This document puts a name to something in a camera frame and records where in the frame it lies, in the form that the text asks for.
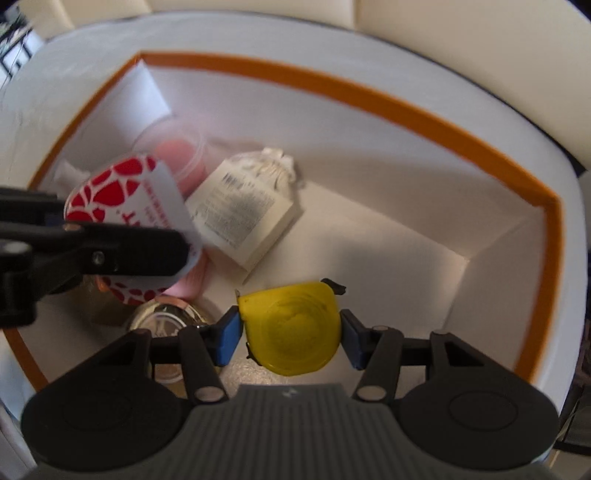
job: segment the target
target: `black clamp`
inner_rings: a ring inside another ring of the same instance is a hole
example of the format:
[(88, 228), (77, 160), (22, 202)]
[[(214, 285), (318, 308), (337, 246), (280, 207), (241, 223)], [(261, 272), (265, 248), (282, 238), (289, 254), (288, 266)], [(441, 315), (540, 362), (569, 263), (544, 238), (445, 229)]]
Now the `black clamp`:
[(0, 189), (0, 327), (29, 325), (37, 301), (84, 274), (169, 276), (187, 262), (177, 231), (64, 222), (63, 210), (54, 195)]

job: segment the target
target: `blue gripper pad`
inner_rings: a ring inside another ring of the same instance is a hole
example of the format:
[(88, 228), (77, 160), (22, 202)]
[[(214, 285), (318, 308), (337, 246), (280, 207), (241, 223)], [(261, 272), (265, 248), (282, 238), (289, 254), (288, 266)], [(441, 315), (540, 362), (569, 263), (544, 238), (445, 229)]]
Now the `blue gripper pad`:
[(215, 333), (215, 364), (219, 367), (225, 367), (234, 354), (236, 346), (242, 337), (242, 319), (238, 312), (238, 307), (231, 307), (224, 316), (217, 322), (213, 329)]

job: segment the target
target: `white box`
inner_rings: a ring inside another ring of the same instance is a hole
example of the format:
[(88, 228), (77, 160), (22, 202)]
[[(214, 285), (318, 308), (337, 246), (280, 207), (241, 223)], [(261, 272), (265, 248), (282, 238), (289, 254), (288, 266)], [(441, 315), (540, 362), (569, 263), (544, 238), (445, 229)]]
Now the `white box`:
[[(368, 326), (421, 338), (445, 328), (534, 378), (565, 281), (563, 220), (560, 198), (517, 163), (396, 98), (288, 65), (147, 53), (116, 75), (64, 132), (43, 188), (60, 160), (92, 170), (171, 113), (225, 144), (282, 148), (305, 182), (301, 217), (244, 286), (212, 271), (202, 300), (213, 314), (234, 304), (237, 287), (328, 277), (348, 288), (339, 306)], [(52, 315), (46, 305), (40, 317)], [(78, 323), (73, 316), (68, 328)], [(339, 349), (319, 372), (289, 382), (351, 391), (359, 376)], [(400, 391), (422, 379), (405, 373)], [(243, 341), (222, 380), (230, 392), (240, 382), (287, 382), (247, 360)]]

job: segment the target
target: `red and white label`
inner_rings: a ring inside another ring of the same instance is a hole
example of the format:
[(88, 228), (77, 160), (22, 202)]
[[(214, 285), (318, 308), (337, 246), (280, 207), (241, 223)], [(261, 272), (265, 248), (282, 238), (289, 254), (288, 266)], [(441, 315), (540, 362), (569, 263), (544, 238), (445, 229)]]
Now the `red and white label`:
[(91, 177), (70, 194), (64, 218), (74, 222), (173, 228), (184, 235), (191, 246), (189, 259), (175, 276), (102, 277), (113, 294), (128, 304), (141, 304), (164, 292), (193, 268), (202, 250), (201, 239), (170, 170), (148, 155), (126, 157)]

